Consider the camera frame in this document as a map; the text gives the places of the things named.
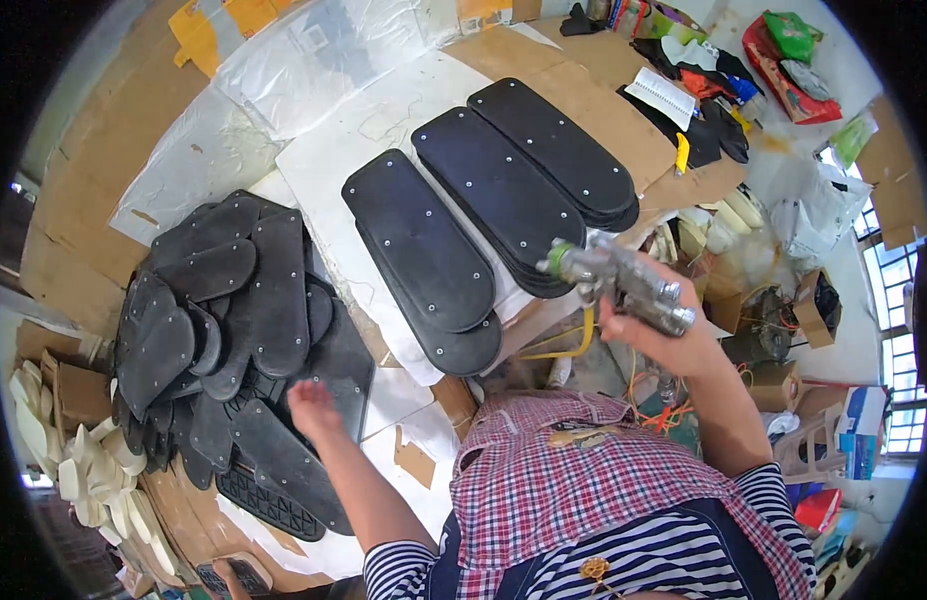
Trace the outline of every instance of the hand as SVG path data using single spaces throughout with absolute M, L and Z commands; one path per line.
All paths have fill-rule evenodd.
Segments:
M 697 318 L 683 337 L 668 338 L 636 318 L 615 315 L 614 306 L 605 296 L 600 299 L 601 340 L 619 340 L 629 344 L 634 350 L 660 363 L 670 373 L 685 378 L 706 375 L 721 359 L 726 361 L 727 355 L 720 343 L 710 335 L 694 284 L 647 254 L 640 253 L 638 257 L 667 282 L 680 284 L 680 303 L 695 309 Z
M 315 445 L 328 433 L 343 431 L 344 420 L 334 408 L 334 398 L 323 383 L 297 381 L 287 391 L 293 426 Z

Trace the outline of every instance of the spray gun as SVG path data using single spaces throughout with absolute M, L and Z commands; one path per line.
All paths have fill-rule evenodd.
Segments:
M 681 306 L 681 284 L 670 283 L 638 258 L 638 254 L 605 240 L 584 249 L 556 238 L 546 260 L 536 269 L 574 283 L 584 307 L 609 296 L 614 312 L 637 318 L 667 337 L 682 337 L 694 325 L 693 308 Z M 677 379 L 647 357 L 648 372 L 657 377 L 657 390 L 664 406 L 677 401 Z

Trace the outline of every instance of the white plastic bag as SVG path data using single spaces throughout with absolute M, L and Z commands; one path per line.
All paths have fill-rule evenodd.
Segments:
M 816 160 L 802 162 L 798 171 L 799 192 L 778 201 L 769 220 L 784 253 L 812 269 L 851 228 L 874 187 Z

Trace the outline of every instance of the plastic bag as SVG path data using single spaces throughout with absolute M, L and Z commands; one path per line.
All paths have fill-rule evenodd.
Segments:
M 764 12 L 769 35 L 784 59 L 810 64 L 814 45 L 824 39 L 824 33 L 804 22 L 796 12 Z
M 794 175 L 799 192 L 770 209 L 770 225 L 784 253 L 801 269 L 820 267 L 860 216 L 871 186 L 816 160 L 802 161 Z
M 869 110 L 865 109 L 850 119 L 839 131 L 830 136 L 830 145 L 833 147 L 833 156 L 837 163 L 844 170 L 850 169 L 860 155 L 860 151 L 879 129 L 877 120 Z

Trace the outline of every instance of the red checkered apron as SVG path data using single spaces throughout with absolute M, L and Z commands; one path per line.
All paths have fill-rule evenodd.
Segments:
M 554 444 L 556 424 L 614 425 L 588 446 Z M 721 501 L 763 558 L 781 599 L 810 597 L 786 541 L 734 482 L 634 423 L 621 399 L 567 390 L 494 396 L 474 415 L 450 483 L 459 526 L 457 598 L 493 598 L 505 571 L 679 504 Z

